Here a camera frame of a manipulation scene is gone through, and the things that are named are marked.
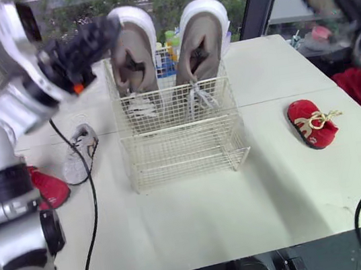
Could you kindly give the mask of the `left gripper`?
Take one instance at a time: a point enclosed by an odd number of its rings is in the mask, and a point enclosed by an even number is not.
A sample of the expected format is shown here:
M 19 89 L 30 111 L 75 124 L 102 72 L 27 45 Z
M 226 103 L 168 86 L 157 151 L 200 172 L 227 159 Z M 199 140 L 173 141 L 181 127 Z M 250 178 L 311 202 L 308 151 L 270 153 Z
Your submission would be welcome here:
M 38 64 L 50 82 L 72 95 L 88 88 L 96 75 L 92 58 L 104 57 L 121 31 L 119 17 L 97 17 L 70 40 L 50 40 L 38 50 Z

